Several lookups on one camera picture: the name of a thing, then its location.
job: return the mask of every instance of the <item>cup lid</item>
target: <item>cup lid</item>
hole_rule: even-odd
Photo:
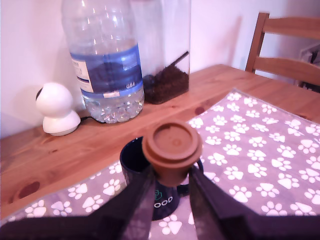
[[[202,153],[202,140],[195,129],[180,120],[170,120],[151,129],[142,140],[143,153],[152,164],[183,168]]]

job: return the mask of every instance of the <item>blue bottle label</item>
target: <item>blue bottle label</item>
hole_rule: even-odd
[[[70,54],[84,96],[124,97],[143,87],[138,45],[105,55]]]

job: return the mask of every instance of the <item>clear plastic container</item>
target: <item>clear plastic container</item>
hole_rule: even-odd
[[[189,90],[191,0],[131,0],[145,100],[161,104]]]
[[[129,0],[63,0],[62,23],[86,109],[102,123],[139,114],[144,90]]]

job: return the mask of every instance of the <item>brown lid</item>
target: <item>brown lid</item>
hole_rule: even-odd
[[[177,186],[186,178],[189,168],[202,153],[202,140],[183,121],[163,122],[143,137],[142,149],[158,175],[168,187]]]

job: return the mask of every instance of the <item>mug handle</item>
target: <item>mug handle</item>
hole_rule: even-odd
[[[204,165],[202,164],[202,161],[199,159],[199,161],[196,162],[196,164],[199,167],[199,170],[204,173]],[[178,195],[180,197],[185,197],[189,195],[189,183],[188,184],[181,184],[176,187],[176,190],[178,192]]]

